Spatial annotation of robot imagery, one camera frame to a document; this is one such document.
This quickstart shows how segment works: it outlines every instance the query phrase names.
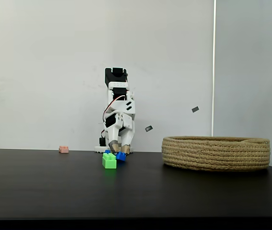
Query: green lego brick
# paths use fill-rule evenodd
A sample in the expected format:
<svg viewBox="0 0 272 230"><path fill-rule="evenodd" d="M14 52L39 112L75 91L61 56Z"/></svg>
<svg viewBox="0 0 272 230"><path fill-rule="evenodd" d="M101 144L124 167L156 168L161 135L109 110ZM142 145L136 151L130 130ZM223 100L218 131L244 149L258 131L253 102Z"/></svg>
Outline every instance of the green lego brick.
<svg viewBox="0 0 272 230"><path fill-rule="evenodd" d="M103 153L102 165L106 169L116 169L117 168L117 161L116 156L112 153Z"/></svg>

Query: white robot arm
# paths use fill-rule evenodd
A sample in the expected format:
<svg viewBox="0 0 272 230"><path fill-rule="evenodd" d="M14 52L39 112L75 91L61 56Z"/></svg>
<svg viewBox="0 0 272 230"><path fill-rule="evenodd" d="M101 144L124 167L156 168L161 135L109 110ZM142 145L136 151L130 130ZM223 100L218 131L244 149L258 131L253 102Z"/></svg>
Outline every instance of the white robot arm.
<svg viewBox="0 0 272 230"><path fill-rule="evenodd" d="M127 155L135 134L135 101L129 90L126 70L106 68L105 83L108 87L108 106L103 113L105 137L100 138L100 146L95 151L101 152L108 144L112 153L121 151Z"/></svg>

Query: blue lego brick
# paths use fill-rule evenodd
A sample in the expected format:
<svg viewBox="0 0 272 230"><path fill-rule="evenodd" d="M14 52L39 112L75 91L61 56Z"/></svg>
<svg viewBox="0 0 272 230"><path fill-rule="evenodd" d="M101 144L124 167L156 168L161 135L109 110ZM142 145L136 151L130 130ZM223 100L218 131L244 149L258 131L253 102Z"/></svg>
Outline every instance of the blue lego brick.
<svg viewBox="0 0 272 230"><path fill-rule="evenodd" d="M116 155L116 160L125 161L125 153L124 152L118 152Z"/></svg>

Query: black table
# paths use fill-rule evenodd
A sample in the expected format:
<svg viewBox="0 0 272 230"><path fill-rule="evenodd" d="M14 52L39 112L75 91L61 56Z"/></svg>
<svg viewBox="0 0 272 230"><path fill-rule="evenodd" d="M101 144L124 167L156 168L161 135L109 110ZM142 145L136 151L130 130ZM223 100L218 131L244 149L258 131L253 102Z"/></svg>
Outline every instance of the black table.
<svg viewBox="0 0 272 230"><path fill-rule="evenodd" d="M116 170L106 170L102 155L91 151L0 149L0 223L16 228L15 219L30 226L49 220L56 228L73 220L123 224L127 219L133 224L125 228L141 228L146 221L157 224L152 228L183 223L185 228L221 224L217 228L230 229L246 223L246 228L270 228L272 167L191 171L164 165L161 153L136 152ZM233 221L237 224L227 226Z"/></svg>

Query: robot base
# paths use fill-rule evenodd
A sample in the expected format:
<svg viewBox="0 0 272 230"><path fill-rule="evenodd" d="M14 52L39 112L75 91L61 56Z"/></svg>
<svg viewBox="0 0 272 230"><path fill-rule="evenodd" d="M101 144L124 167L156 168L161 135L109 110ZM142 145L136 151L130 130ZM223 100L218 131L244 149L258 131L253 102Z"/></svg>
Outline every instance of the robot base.
<svg viewBox="0 0 272 230"><path fill-rule="evenodd" d="M96 147L94 147L95 152L104 153L105 150L110 150L110 148L108 146L96 146ZM134 149L133 149L133 147L131 147L130 153L133 153L133 152L134 152Z"/></svg>

